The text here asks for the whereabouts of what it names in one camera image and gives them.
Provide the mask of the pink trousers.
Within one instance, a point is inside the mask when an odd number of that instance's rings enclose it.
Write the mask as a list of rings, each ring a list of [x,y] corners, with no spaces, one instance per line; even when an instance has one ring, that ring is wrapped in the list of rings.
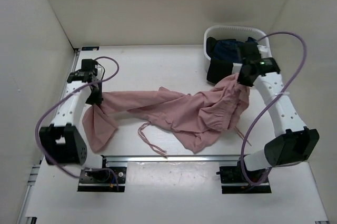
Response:
[[[103,93],[103,102],[91,106],[82,119],[88,144],[95,153],[103,150],[118,129],[113,114],[126,111],[145,121],[137,133],[157,154],[167,156],[143,133],[149,125],[170,131],[184,148],[196,154],[214,144],[222,132],[236,128],[249,107],[250,89],[237,78],[238,74],[227,76],[212,89],[194,95],[164,87]]]

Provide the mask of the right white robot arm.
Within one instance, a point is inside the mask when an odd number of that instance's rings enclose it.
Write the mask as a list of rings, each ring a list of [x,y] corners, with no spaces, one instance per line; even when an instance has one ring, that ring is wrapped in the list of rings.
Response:
[[[254,43],[237,48],[242,66],[239,84],[255,87],[261,95],[274,127],[275,138],[253,154],[241,153],[236,175],[253,185],[263,183],[273,167],[307,161],[319,141],[316,129],[309,129],[296,112],[286,93],[278,64],[272,57],[263,58]]]

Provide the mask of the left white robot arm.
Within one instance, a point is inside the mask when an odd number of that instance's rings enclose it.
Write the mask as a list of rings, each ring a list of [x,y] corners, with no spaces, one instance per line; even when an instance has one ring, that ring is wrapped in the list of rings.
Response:
[[[88,147],[79,131],[85,105],[100,105],[103,101],[102,79],[105,70],[93,59],[84,59],[80,69],[67,78],[64,97],[49,126],[39,130],[42,147],[60,165],[84,166]]]

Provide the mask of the black garment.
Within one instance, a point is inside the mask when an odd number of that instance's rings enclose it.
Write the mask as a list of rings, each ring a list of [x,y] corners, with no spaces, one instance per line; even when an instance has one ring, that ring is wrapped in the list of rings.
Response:
[[[226,76],[231,75],[233,70],[233,64],[234,63],[226,60],[211,58],[210,65],[207,71],[207,81],[213,84],[217,84]]]

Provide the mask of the dark blue garment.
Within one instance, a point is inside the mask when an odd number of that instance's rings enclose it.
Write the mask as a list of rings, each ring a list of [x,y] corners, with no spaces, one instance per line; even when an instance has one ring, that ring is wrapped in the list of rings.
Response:
[[[241,63],[237,54],[237,47],[244,43],[257,44],[257,41],[252,37],[248,37],[245,42],[236,39],[217,40],[214,37],[208,37],[206,40],[206,52],[210,58]]]

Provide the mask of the blue corner label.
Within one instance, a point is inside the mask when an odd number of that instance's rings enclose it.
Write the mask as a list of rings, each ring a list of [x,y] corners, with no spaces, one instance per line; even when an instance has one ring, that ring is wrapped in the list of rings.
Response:
[[[81,51],[97,51],[99,48],[99,46],[84,46],[81,48]]]

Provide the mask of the white plastic basket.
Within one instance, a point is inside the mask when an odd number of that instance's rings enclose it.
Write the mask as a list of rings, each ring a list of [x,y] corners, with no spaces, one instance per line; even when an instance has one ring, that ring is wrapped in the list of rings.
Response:
[[[204,68],[220,64],[221,68],[238,73],[242,61],[237,54],[237,47],[245,43],[256,44],[262,58],[272,56],[266,33],[252,27],[215,25],[208,28],[204,34]]]

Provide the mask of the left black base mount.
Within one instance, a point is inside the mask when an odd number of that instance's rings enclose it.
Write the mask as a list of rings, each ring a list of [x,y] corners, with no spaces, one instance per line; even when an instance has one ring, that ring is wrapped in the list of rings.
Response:
[[[127,167],[109,167],[117,176],[105,171],[81,171],[78,181],[78,192],[124,192]]]

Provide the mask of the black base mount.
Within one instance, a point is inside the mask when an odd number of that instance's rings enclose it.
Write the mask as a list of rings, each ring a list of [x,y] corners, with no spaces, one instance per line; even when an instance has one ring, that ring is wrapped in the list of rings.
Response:
[[[222,194],[270,194],[268,178],[258,186],[250,185],[239,166],[220,166],[216,172],[221,181]]]
[[[109,167],[117,176],[105,171],[81,171],[78,181],[78,192],[124,192],[127,167]]]

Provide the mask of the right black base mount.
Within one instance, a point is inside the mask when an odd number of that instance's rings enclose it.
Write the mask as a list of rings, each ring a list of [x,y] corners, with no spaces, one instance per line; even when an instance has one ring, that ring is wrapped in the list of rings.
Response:
[[[222,194],[270,194],[268,178],[258,186],[250,185],[239,166],[220,166],[216,172],[221,181]]]

